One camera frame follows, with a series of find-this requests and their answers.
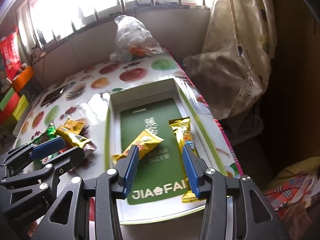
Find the gold packet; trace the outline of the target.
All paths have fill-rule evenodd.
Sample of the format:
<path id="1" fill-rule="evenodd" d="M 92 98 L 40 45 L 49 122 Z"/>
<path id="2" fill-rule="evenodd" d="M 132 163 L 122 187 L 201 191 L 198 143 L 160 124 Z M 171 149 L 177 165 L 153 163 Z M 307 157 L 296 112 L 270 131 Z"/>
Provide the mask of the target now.
<path id="1" fill-rule="evenodd" d="M 164 139 L 153 134 L 149 130 L 143 130 L 127 148 L 121 154 L 115 154 L 111 156 L 112 163 L 114 165 L 120 159 L 126 158 L 131 146 L 135 145 L 139 149 L 139 158 L 142 159 L 147 153 L 151 152 L 156 146 L 158 146 Z"/>

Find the long gold wafer bar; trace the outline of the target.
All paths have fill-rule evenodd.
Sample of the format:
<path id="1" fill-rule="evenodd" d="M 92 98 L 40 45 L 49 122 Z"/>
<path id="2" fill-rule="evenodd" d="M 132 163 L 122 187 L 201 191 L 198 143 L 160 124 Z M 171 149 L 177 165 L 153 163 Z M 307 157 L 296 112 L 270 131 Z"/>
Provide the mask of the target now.
<path id="1" fill-rule="evenodd" d="M 190 187 L 190 189 L 182 196 L 182 202 L 186 204 L 208 199 L 210 184 L 208 184 L 204 177 L 204 171 L 207 166 L 205 161 L 199 157 L 193 142 L 190 118 L 186 117 L 170 120 L 169 126 L 176 136 L 185 174 L 187 176 L 187 184 Z"/>

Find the yellow peanut crisp packet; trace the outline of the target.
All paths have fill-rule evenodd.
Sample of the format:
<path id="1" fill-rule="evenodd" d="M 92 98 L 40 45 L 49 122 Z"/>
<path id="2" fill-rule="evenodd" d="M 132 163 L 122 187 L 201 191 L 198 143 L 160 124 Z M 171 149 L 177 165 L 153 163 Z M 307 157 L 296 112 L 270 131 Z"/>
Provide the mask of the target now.
<path id="1" fill-rule="evenodd" d="M 80 134 L 85 124 L 84 121 L 67 119 L 63 126 L 75 134 Z"/>

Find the crumpled gold snack wrapper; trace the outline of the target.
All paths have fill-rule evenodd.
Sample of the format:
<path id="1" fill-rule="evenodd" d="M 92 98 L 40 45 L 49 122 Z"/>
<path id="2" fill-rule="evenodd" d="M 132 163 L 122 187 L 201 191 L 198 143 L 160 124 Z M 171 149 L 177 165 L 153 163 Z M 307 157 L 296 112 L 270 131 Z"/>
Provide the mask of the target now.
<path id="1" fill-rule="evenodd" d="M 56 129 L 56 134 L 73 147 L 83 148 L 87 143 L 91 141 L 90 139 L 76 134 L 61 125 Z"/>

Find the upper green Milo packet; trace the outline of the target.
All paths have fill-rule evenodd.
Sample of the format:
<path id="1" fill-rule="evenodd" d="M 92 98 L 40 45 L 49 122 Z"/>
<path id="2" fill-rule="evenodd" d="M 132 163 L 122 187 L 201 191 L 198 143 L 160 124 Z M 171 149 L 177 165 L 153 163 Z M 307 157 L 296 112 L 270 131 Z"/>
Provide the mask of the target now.
<path id="1" fill-rule="evenodd" d="M 57 137 L 57 133 L 56 133 L 56 127 L 54 125 L 53 122 L 51 122 L 47 129 L 40 134 L 39 136 L 37 136 L 35 139 L 32 139 L 31 142 L 29 143 L 29 145 L 39 145 L 42 144 L 44 142 L 50 141 L 54 138 Z"/>

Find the white red candy packet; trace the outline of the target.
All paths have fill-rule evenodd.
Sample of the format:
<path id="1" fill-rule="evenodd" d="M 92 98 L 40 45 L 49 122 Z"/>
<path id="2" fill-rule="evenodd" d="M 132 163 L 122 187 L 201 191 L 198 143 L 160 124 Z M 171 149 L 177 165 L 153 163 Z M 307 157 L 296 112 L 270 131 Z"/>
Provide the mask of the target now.
<path id="1" fill-rule="evenodd" d="M 84 147 L 82 148 L 85 153 L 85 158 L 88 158 L 94 151 L 97 150 L 97 146 L 93 142 L 85 143 Z"/>

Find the green white cardboard box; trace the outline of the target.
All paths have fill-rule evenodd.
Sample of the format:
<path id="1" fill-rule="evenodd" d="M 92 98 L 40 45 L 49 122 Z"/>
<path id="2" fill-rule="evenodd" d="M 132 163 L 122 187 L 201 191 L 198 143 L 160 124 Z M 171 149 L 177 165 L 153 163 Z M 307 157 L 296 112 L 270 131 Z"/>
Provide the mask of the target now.
<path id="1" fill-rule="evenodd" d="M 138 164 L 131 193 L 117 202 L 123 225 L 154 223 L 186 216 L 204 209 L 204 202 L 184 203 L 189 190 L 171 119 L 190 118 L 194 146 L 209 167 L 225 173 L 225 166 L 213 143 L 218 132 L 204 105 L 196 101 L 196 90 L 173 76 L 122 90 L 108 97 L 105 154 L 106 166 L 121 154 L 145 129 L 162 138 Z"/>

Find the yellow box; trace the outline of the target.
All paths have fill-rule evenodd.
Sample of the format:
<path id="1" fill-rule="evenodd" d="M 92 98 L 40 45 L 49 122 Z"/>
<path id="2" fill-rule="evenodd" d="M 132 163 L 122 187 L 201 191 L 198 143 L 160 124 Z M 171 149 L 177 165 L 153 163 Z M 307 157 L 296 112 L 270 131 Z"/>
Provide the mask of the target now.
<path id="1" fill-rule="evenodd" d="M 26 108 L 27 108 L 28 106 L 29 106 L 29 102 L 28 102 L 26 96 L 23 95 L 23 96 L 20 98 L 20 100 L 19 100 L 16 108 L 15 108 L 14 111 L 12 112 L 13 119 L 16 120 L 16 121 L 19 121 L 20 118 L 21 118 L 21 116 L 22 116 L 22 114 L 24 113 L 24 111 L 26 110 Z"/>

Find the red box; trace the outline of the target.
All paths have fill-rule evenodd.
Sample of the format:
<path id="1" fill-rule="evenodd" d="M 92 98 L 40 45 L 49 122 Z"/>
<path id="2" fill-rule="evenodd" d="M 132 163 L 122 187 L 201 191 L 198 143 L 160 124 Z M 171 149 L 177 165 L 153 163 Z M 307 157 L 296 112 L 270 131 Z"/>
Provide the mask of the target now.
<path id="1" fill-rule="evenodd" d="M 19 95 L 16 92 L 14 92 L 12 97 L 6 104 L 6 106 L 3 109 L 1 109 L 1 116 L 0 116 L 1 125 L 3 125 L 6 122 L 6 120 L 9 118 L 9 116 L 13 113 L 13 111 L 18 105 L 19 100 L 20 100 Z"/>

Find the black smartphone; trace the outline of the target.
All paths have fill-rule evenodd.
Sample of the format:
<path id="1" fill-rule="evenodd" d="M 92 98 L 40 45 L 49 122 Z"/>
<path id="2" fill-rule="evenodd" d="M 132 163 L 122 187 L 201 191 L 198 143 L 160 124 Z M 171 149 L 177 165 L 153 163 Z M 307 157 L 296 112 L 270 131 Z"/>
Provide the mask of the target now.
<path id="1" fill-rule="evenodd" d="M 62 86 L 56 90 L 54 90 L 53 92 L 51 92 L 50 94 L 48 94 L 44 100 L 41 102 L 41 107 L 48 105 L 50 103 L 53 103 L 54 101 L 56 101 L 57 99 L 59 99 L 63 93 L 66 91 L 67 85 Z"/>

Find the orange storage box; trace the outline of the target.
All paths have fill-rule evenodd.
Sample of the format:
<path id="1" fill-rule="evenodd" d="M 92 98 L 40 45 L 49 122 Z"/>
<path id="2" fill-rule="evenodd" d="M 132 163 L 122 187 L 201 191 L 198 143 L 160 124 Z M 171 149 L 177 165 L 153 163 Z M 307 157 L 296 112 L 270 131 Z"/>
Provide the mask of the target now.
<path id="1" fill-rule="evenodd" d="M 25 87 L 25 85 L 33 78 L 33 76 L 33 68 L 31 66 L 28 66 L 13 79 L 11 87 L 14 89 L 16 93 L 19 93 Z"/>

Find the red snack bag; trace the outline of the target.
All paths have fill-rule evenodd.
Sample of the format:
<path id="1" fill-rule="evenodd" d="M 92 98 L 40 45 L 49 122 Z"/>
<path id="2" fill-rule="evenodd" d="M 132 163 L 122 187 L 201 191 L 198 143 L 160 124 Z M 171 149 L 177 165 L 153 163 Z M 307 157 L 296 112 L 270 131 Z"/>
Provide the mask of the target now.
<path id="1" fill-rule="evenodd" d="M 3 56 L 7 78 L 12 81 L 21 69 L 18 49 L 18 29 L 1 39 L 1 55 Z"/>

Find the colourful plaid cloth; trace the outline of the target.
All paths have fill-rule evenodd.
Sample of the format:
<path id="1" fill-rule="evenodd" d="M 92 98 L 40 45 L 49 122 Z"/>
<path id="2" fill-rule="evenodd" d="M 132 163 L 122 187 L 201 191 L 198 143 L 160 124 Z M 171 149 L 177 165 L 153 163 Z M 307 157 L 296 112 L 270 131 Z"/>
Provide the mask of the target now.
<path id="1" fill-rule="evenodd" d="M 319 157 L 283 169 L 264 195 L 291 239 L 319 239 Z"/>

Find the clear plastic bag with items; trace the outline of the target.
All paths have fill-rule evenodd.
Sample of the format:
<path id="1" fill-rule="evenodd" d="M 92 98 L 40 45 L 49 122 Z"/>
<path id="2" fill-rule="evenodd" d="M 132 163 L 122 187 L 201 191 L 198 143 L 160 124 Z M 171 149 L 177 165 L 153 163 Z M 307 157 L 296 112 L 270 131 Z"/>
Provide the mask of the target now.
<path id="1" fill-rule="evenodd" d="M 160 44 L 140 20 L 120 15 L 114 21 L 117 24 L 117 33 L 110 60 L 130 62 L 133 59 L 164 53 Z"/>

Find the beige patterned curtain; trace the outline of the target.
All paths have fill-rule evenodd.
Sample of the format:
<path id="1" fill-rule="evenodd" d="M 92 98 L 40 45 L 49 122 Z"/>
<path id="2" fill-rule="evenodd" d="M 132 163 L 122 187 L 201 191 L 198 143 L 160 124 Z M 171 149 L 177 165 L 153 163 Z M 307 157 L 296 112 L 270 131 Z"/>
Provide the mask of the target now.
<path id="1" fill-rule="evenodd" d="M 272 0 L 205 0 L 209 24 L 202 51 L 183 68 L 213 115 L 236 133 L 266 92 L 277 32 Z"/>

